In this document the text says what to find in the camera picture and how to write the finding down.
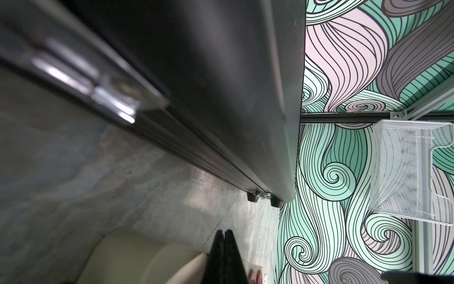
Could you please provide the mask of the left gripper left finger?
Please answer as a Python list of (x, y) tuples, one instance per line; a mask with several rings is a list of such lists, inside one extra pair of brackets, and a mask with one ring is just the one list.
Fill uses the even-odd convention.
[(218, 230), (208, 254), (201, 284), (223, 284), (224, 242), (223, 231)]

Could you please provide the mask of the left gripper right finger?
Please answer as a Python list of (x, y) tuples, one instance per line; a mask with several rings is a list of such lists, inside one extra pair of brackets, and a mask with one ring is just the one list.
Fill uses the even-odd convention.
[(247, 274), (232, 230), (225, 232), (224, 283), (248, 284)]

